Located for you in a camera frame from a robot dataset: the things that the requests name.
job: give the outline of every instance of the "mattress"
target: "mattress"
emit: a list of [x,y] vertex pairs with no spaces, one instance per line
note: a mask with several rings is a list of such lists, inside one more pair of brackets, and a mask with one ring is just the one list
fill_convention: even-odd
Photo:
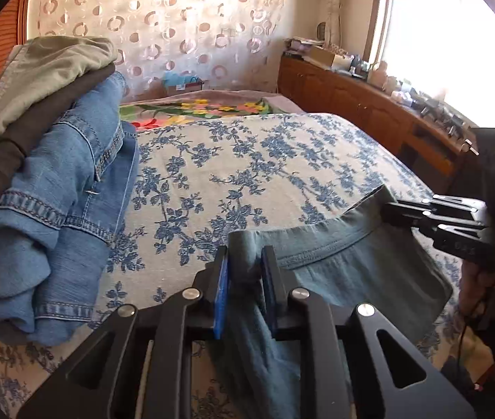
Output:
[[[53,348],[0,342],[0,405],[11,417],[117,307],[154,306],[189,287],[231,230],[290,227],[338,216],[382,183],[397,198],[431,195],[385,148],[332,114],[201,119],[143,129],[138,143],[139,175],[101,277],[92,320]],[[455,290],[418,344],[439,368],[457,334],[459,260],[416,237]],[[205,346],[195,343],[193,354],[193,416],[208,417],[202,414],[210,410],[210,417],[238,417]]]

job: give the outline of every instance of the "stack of clothes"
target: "stack of clothes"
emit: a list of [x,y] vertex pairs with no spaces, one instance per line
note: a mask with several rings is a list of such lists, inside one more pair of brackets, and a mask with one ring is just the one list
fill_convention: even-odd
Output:
[[57,345],[92,317],[137,174],[105,38],[17,46],[0,78],[0,339]]

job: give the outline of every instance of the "folded clothing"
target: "folded clothing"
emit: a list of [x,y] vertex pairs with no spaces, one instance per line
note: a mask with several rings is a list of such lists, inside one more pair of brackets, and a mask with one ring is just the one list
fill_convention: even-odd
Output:
[[383,223],[394,200],[383,185],[338,218],[276,230],[228,235],[232,288],[223,340],[210,344],[220,381],[250,418],[299,417],[299,343],[277,342],[263,318],[262,247],[299,284],[337,306],[369,302],[411,341],[429,330],[452,293],[409,229]]
[[46,36],[16,46],[0,78],[0,135],[32,104],[116,57],[106,38]]
[[57,345],[92,318],[137,174],[118,72],[82,96],[0,199],[0,339]]
[[115,72],[113,63],[90,71],[33,104],[0,135],[0,197],[31,150],[74,101]]

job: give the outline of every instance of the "metal screw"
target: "metal screw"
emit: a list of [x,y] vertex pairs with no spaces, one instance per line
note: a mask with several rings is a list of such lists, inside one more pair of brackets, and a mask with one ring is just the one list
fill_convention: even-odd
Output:
[[197,299],[199,296],[201,296],[201,292],[199,290],[197,290],[196,288],[187,288],[187,289],[183,290],[181,295],[185,299],[193,300],[193,299]]
[[375,308],[367,302],[360,304],[358,308],[358,313],[363,317],[371,317],[375,313]]
[[292,290],[292,297],[294,299],[308,299],[310,297],[310,292],[305,288],[294,288]]
[[117,313],[120,317],[128,318],[135,315],[135,308],[130,304],[125,304],[117,309]]

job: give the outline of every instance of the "blue floral pattern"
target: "blue floral pattern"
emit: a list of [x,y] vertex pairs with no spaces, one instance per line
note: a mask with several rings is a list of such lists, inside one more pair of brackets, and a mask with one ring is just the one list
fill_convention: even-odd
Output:
[[[0,343],[0,404],[12,417],[86,336],[124,303],[163,303],[189,287],[230,231],[312,224],[341,215],[386,183],[400,198],[424,184],[372,138],[330,114],[202,120],[143,132],[139,174],[125,224],[110,249],[95,313],[56,348]],[[417,239],[458,287],[457,260]],[[418,348],[440,367],[455,339],[456,295]],[[193,416],[238,417],[202,343],[192,371]]]

